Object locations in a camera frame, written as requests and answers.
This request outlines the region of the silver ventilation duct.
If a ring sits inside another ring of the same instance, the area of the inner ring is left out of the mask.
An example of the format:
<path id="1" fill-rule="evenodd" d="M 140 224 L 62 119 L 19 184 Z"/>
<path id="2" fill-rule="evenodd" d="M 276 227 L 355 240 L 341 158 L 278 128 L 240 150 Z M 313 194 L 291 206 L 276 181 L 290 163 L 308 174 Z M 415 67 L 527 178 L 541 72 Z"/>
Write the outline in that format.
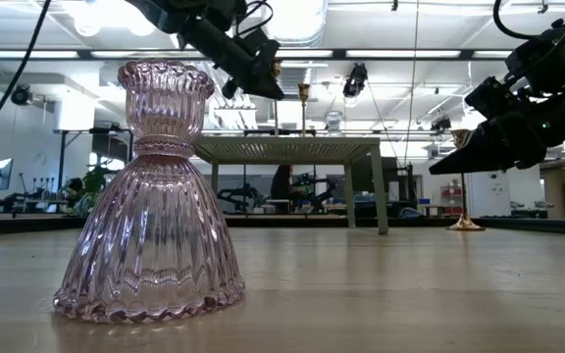
<path id="1" fill-rule="evenodd" d="M 328 0 L 266 0 L 262 11 L 270 38 L 288 47 L 317 47 L 326 27 Z"/>

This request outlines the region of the small grey monitor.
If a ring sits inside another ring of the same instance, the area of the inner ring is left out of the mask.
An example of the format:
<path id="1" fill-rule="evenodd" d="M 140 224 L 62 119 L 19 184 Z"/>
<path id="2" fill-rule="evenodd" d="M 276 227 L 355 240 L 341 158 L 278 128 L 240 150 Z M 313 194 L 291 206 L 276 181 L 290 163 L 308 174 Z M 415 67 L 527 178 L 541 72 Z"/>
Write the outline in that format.
<path id="1" fill-rule="evenodd" d="M 9 188 L 12 168 L 12 158 L 0 160 L 0 191 L 7 190 Z"/>

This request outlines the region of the black metal rack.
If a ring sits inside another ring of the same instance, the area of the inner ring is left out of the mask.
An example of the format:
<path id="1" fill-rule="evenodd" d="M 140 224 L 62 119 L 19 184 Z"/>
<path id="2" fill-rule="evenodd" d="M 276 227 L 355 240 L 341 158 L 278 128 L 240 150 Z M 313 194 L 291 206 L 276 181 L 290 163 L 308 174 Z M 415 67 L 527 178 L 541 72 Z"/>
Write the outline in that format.
<path id="1" fill-rule="evenodd" d="M 70 177 L 81 177 L 97 164 L 133 158 L 132 132 L 116 126 L 90 129 L 56 129 L 60 137 L 57 185 Z"/>

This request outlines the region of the clear glass candle holder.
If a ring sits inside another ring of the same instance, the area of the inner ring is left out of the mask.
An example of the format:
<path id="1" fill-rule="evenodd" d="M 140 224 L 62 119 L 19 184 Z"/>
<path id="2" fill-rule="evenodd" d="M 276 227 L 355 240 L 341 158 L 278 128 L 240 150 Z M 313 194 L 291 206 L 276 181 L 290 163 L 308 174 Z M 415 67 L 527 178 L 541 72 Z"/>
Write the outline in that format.
<path id="1" fill-rule="evenodd" d="M 344 114 L 341 111 L 328 111 L 325 113 L 325 130 L 329 136 L 341 136 L 341 122 Z"/>

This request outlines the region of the black table edge rail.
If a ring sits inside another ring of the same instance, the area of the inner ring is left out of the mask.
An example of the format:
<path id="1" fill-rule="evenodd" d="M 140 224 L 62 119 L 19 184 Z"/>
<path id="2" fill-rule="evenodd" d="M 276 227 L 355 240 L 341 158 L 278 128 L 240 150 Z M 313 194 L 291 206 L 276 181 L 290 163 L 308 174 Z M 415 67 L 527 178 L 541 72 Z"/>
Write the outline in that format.
<path id="1" fill-rule="evenodd" d="M 417 218 L 389 219 L 390 227 L 448 227 L 454 219 Z M 348 220 L 326 216 L 272 216 L 256 217 L 228 215 L 229 227 L 274 227 L 274 228 L 326 228 L 347 227 Z M 523 231 L 538 231 L 565 234 L 565 220 L 521 219 L 521 218 L 479 218 L 474 223 L 486 228 L 501 228 Z M 34 217 L 0 218 L 0 234 L 34 231 L 50 231 L 82 228 L 85 219 L 74 217 Z"/>

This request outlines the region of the medium gold candlestick holder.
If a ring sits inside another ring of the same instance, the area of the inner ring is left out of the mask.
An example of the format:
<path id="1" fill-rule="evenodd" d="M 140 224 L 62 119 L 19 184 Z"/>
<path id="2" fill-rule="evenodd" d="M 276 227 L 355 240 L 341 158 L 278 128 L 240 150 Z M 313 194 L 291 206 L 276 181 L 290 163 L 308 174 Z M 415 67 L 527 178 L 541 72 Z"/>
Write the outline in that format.
<path id="1" fill-rule="evenodd" d="M 277 78 L 282 72 L 282 59 L 276 59 L 273 63 L 273 76 Z M 274 136 L 279 135 L 279 107 L 278 107 L 279 100 L 274 100 Z"/>

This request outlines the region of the red storage shelf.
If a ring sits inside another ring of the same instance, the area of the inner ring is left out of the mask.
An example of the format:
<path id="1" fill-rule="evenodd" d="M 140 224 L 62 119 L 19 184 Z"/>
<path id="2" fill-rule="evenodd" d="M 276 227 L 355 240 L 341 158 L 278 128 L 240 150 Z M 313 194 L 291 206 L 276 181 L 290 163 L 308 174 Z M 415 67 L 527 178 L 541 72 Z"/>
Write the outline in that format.
<path id="1" fill-rule="evenodd" d="M 446 217 L 459 217 L 463 211 L 463 192 L 460 185 L 449 184 L 440 188 L 440 205 Z"/>

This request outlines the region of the person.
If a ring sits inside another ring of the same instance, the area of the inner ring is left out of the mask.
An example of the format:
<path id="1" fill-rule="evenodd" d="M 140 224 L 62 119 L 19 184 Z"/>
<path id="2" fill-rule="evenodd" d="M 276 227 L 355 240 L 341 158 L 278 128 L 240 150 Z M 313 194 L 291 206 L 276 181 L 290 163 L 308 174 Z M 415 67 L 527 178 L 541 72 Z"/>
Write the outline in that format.
<path id="1" fill-rule="evenodd" d="M 270 196 L 272 199 L 291 199 L 291 180 L 292 165 L 279 165 L 270 188 Z"/>

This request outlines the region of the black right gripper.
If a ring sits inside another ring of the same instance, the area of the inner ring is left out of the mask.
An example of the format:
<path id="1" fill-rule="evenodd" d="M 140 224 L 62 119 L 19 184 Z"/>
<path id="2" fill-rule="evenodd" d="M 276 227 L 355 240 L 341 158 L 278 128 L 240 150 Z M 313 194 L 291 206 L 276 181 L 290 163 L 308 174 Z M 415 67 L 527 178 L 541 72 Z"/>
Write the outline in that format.
<path id="1" fill-rule="evenodd" d="M 558 101 L 506 97 L 509 110 L 474 129 L 460 130 L 456 150 L 430 166 L 432 175 L 524 170 L 543 161 L 552 145 Z"/>

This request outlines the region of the dark cabinet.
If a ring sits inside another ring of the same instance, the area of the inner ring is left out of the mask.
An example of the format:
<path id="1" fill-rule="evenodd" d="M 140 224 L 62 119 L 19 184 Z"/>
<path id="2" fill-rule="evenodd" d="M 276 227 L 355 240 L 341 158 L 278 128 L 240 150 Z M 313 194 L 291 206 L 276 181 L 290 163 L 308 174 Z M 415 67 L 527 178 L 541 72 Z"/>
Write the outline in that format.
<path id="1" fill-rule="evenodd" d="M 381 167 L 386 214 L 390 219 L 404 218 L 405 211 L 417 205 L 413 166 L 411 164 L 400 166 L 399 161 L 394 157 L 381 157 Z M 375 218 L 377 192 L 370 155 L 352 165 L 352 190 L 355 216 Z"/>

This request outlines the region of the green plant in white pot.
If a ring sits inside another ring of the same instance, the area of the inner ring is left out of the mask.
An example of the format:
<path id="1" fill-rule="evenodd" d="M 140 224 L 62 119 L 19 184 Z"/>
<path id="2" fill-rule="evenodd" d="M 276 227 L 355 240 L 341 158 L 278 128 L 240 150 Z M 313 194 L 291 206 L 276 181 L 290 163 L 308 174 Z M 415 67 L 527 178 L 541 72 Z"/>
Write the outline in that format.
<path id="1" fill-rule="evenodd" d="M 100 194 L 117 176 L 119 170 L 112 171 L 103 166 L 96 166 L 84 177 L 72 178 L 67 183 L 67 201 L 71 214 L 76 217 L 87 217 L 97 203 Z"/>

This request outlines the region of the pink ribbed glass candle holder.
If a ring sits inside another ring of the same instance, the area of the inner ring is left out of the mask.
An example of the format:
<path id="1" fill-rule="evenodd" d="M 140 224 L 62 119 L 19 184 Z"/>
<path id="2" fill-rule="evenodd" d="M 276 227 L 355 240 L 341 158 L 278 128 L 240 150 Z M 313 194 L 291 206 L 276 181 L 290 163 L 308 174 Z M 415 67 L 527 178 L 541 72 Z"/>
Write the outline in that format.
<path id="1" fill-rule="evenodd" d="M 210 77 L 179 61 L 122 65 L 134 158 L 100 193 L 53 297 L 96 323 L 183 319 L 242 299 L 223 211 L 192 164 Z"/>

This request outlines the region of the tall gold candlestick holder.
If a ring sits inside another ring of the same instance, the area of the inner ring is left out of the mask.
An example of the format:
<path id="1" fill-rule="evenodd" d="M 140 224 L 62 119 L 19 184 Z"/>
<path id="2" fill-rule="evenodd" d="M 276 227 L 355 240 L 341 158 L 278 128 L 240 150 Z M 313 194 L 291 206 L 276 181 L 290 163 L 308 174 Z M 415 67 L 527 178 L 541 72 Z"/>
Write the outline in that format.
<path id="1" fill-rule="evenodd" d="M 451 132 L 453 137 L 454 145 L 457 149 L 461 149 L 466 142 L 466 136 L 469 130 L 465 128 L 455 129 Z M 462 194 L 462 212 L 458 221 L 448 227 L 448 230 L 456 230 L 456 231 L 483 231 L 485 230 L 484 227 L 476 225 L 470 218 L 468 213 L 467 207 L 467 187 L 465 181 L 465 175 L 463 173 L 460 174 L 461 178 L 461 194 Z"/>

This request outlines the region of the pale green perforated metal shelf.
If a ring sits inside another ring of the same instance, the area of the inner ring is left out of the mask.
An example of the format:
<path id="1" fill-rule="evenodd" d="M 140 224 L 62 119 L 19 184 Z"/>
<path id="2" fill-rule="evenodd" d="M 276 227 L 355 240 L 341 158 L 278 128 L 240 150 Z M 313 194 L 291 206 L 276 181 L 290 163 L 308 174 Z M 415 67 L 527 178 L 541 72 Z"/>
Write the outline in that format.
<path id="1" fill-rule="evenodd" d="M 195 155 L 212 166 L 212 185 L 218 187 L 221 165 L 341 165 L 345 175 L 347 223 L 356 226 L 353 164 L 371 157 L 376 196 L 378 234 L 388 234 L 386 196 L 382 175 L 381 140 L 377 137 L 203 136 Z"/>

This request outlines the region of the black overhead frame bar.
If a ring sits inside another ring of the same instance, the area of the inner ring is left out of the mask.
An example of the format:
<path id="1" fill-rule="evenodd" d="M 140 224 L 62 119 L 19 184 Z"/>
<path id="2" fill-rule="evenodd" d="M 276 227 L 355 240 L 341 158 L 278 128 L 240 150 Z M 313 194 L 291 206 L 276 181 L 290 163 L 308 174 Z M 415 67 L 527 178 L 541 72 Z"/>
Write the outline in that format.
<path id="1" fill-rule="evenodd" d="M 283 48 L 276 57 L 291 61 L 503 61 L 510 50 L 494 49 L 302 49 Z M 141 50 L 91 50 L 91 49 L 39 49 L 33 50 L 32 61 L 108 61 L 140 58 L 175 58 L 187 61 L 208 61 L 195 50 L 141 49 Z"/>

